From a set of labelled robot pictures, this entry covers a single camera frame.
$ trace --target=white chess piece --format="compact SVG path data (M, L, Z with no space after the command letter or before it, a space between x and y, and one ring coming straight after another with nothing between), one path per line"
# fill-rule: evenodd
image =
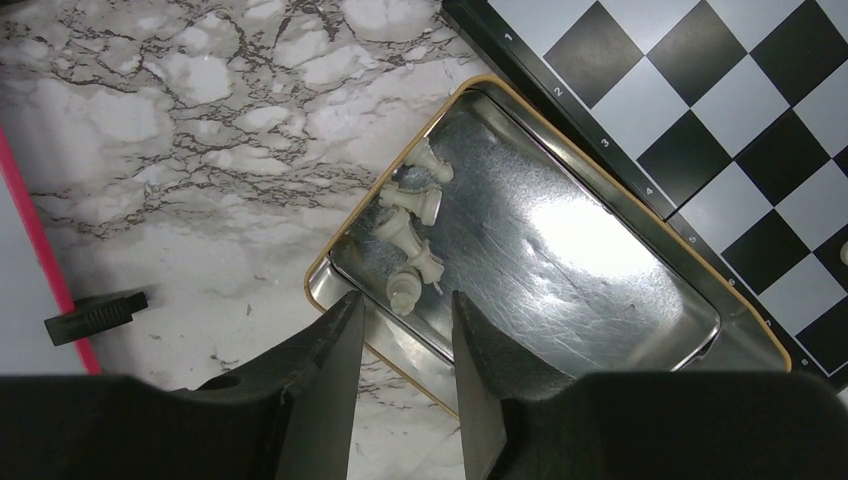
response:
M453 168L449 163L436 158L433 149L430 148L430 139L424 137L412 147L406 155L403 163L411 166L424 167L430 170L436 180L440 183L448 183L453 180Z
M406 263L421 272L424 283L438 282L442 278L445 267L430 253L430 245L418 238L409 220L409 212L395 207L391 218L374 229L374 236L383 242L391 242L403 250L408 257Z
M442 191L430 185L426 190L401 190L395 182L386 182L380 190L380 206L403 207L421 219L424 225L434 225L442 203Z
M421 298L421 279L412 267L398 270L386 283L386 296L392 311L398 315L409 315Z

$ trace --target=metal tray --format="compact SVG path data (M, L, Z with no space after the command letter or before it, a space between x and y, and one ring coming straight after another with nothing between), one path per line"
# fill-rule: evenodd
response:
M444 294L425 286L395 316L384 289L405 254L371 233L389 178L435 183L401 166L426 135L451 163L436 224L413 226L444 261ZM559 370L788 369L756 311L667 225L496 77L470 80L434 117L316 260L306 291L327 308L351 288L367 305L366 342L456 412L450 295Z

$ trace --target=marble surface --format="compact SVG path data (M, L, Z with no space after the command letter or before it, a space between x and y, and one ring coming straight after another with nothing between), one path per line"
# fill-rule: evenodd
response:
M0 124L75 297L146 287L104 369L193 388L317 312L306 268L465 79L434 0L30 0ZM458 423L363 357L349 478L462 478Z

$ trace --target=tray rim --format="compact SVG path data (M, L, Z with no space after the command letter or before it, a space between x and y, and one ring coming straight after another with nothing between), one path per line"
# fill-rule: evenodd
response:
M510 87L504 80L502 80L500 77L493 75L493 74L477 75L477 76L472 77L472 78L466 80L465 82L463 82L462 85L460 85L456 89L456 91L447 99L445 104L442 105L442 107L439 108L439 110L436 113L433 114L433 116L430 118L430 120L427 122L427 124L418 132L418 134L415 135L415 137L409 142L409 144L407 144L406 148L404 148L403 151L401 151L401 153L397 156L397 158L395 158L395 160L388 166L388 168L377 178L377 180L374 182L374 184L372 185L372 187L368 191L368 193L362 198L362 200L360 200L360 202L356 205L356 207L354 207L354 209L351 211L350 215L348 215L348 217L345 219L344 223L342 223L342 225L339 227L339 229L336 231L336 233L332 236L332 238L327 243L327 245L321 250L321 252L318 254L318 256L315 258L315 260L312 262L312 264L309 266L309 268L306 270L306 273L304 274L303 290L304 290L304 293L306 295L307 300L309 300L309 303L311 303L313 307L315 307L319 312L326 311L326 309L324 307L322 307L321 304L319 304L318 301L313 296L312 290L310 289L309 284L310 284L310 278L312 278L312 276L317 272L319 267L324 262L325 258L327 258L327 256L328 256L331 248L333 247L333 245L335 245L335 243L342 237L342 235L344 235L345 232L347 232L350 229L353 222L356 220L356 218L359 216L359 214L362 212L362 210L371 202L371 200L373 200L379 194L379 187L382 186L383 183L385 183L386 180L391 178L394 171L403 163L404 158L406 158L406 155L412 150L412 148L423 137L425 137L430 132L430 130L433 129L433 127L441 120L442 116L444 116L444 114L448 111L448 109L450 109L450 107L453 106L454 103L456 103L456 101L459 99L459 97L462 96L466 92L466 90L470 89L471 87L473 87L477 84L481 84L481 83L492 83L496 87L502 89L506 94L511 96L516 102L518 102L518 104L522 108L527 110L527 112L530 115L535 117L536 120L541 122L541 124L545 128L550 130L551 133L553 133L557 137L558 140L562 141L567 147L571 148L577 155L580 156L580 158L583 161L585 161L587 163L587 165L589 165L599 175L601 175L607 182L609 182L612 186L614 186L617 190L619 190L619 192L622 193L625 197L627 197L631 202L636 204L638 206L638 208L640 208L645 214L647 214L648 218L650 218L656 224L658 224L659 227L661 229L663 229L671 238L673 238L675 242L677 242L680 246L682 246L683 249L686 250L687 253L692 255L698 261L698 263L700 263L701 266L704 267L704 269L709 274L711 274L713 277L715 277L716 280L719 281L719 284L721 284L727 291L729 291L737 300L739 300L739 302L745 308L747 308L753 314L753 317L759 323L760 328L762 328L765 331L766 336L768 336L768 338L774 344L775 348L777 348L778 352L783 357L784 371L789 372L789 371L792 370L792 359L790 358L789 353L783 347L783 344L781 344L777 340L777 337L774 335L774 332L772 332L771 329L768 328L765 320L760 315L760 313L757 311L757 309L754 308L754 306L751 304L751 302L749 302L741 293L739 293L738 290L733 288L733 286L728 283L727 279L724 278L723 276L721 276L718 273L718 271L715 268L712 267L712 265L710 265L706 260L704 260L704 258L701 257L701 255L699 255L697 251L695 251L688 243L686 243L683 240L683 238L676 231L674 231L674 229L671 228L670 225L663 222L662 219L660 219L653 212L653 210L651 210L649 207L647 207L641 200L639 200L638 197L636 197L633 193L631 193L630 190L624 188L624 186L622 186L621 183L619 183L611 174L609 174L606 170L601 168L600 165L598 165L597 162L595 162L582 149L580 149L577 145L575 145L574 142L572 142L562 132L560 132L558 129L556 129L545 117L543 117L535 108L533 108L526 100L524 100L524 98L521 95L519 95L512 87ZM398 375L400 375L401 377L403 377L404 379L406 379L407 381L412 383L413 386L415 386L416 388L421 390L421 392L424 393L425 395L427 395L427 397L429 397L431 400L433 400L437 404L441 405L443 408L445 408L448 412L450 412L454 416L457 416L457 414L455 412L453 412L453 410L451 408L448 408L442 401L440 401L438 398L436 398L434 395L432 395L429 391L427 391L427 389L423 388L423 386L421 386L417 381L413 380L412 378L409 378L409 376L406 375L403 372L403 370L399 369L391 361L387 360L375 348L373 348L370 344L368 344L367 341L365 342L365 347L368 349L369 352L371 352L377 358L379 358L384 363L386 363L386 365L388 365L389 368L394 370Z

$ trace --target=pink strip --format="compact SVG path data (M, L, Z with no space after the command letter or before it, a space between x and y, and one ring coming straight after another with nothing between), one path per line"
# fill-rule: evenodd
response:
M68 291L68 286L65 285L65 279L62 278L59 263L53 255L53 249L50 248L47 235L44 233L44 228L42 228L41 222L38 220L35 205L33 205L32 200L29 198L29 192L27 192L21 172L18 171L18 166L15 163L15 157L12 156L12 149L9 148L2 129L0 129L0 174L6 179L6 186L9 188L12 200L18 208L21 222L23 222L32 247L35 249L41 269L44 270L47 284L50 285L53 298L56 299L56 306L59 307L61 313L73 311L74 301L71 298L71 292ZM100 363L97 362L97 357L91 348L91 342L87 338L84 338L77 340L75 346L80 361L86 371L90 374L99 374Z

